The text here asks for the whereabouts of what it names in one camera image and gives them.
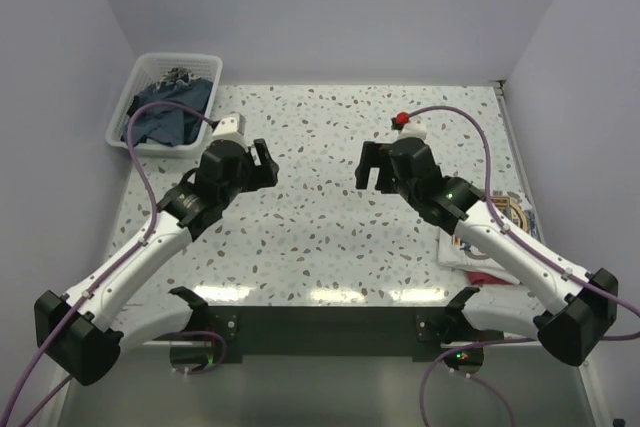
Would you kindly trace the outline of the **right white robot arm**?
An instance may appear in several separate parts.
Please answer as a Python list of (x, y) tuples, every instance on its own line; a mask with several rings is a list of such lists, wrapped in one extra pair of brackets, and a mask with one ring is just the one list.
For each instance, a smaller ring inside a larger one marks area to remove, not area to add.
[(363, 144), (356, 187), (400, 195), (426, 223), (457, 236), (488, 255), (521, 285), (471, 288), (445, 316), (448, 333), (469, 339), (478, 330), (534, 337), (557, 360), (581, 365), (605, 339), (617, 318), (617, 278), (561, 258), (494, 212), (485, 194), (468, 181), (442, 174), (419, 137), (391, 144)]

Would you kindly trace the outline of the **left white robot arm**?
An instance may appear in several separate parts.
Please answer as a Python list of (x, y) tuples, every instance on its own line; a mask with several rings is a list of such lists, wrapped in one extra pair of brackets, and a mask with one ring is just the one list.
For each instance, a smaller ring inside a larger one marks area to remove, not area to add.
[(265, 140), (250, 147), (215, 140), (198, 167), (184, 174), (154, 206), (149, 221), (91, 276), (34, 305), (37, 345), (83, 386), (115, 365), (123, 333), (112, 324), (129, 299), (178, 252), (186, 249), (241, 193), (276, 186), (279, 166)]

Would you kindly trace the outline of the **blue tank top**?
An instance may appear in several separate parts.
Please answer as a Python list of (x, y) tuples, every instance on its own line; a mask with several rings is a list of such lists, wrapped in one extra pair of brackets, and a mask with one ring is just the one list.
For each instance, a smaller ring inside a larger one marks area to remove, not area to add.
[(174, 67), (159, 81), (137, 93), (130, 103), (127, 116), (132, 118), (141, 108), (153, 104), (133, 123), (131, 140), (134, 145), (154, 143), (167, 147), (193, 144), (199, 134), (202, 119), (176, 104), (205, 115), (213, 83), (184, 67)]

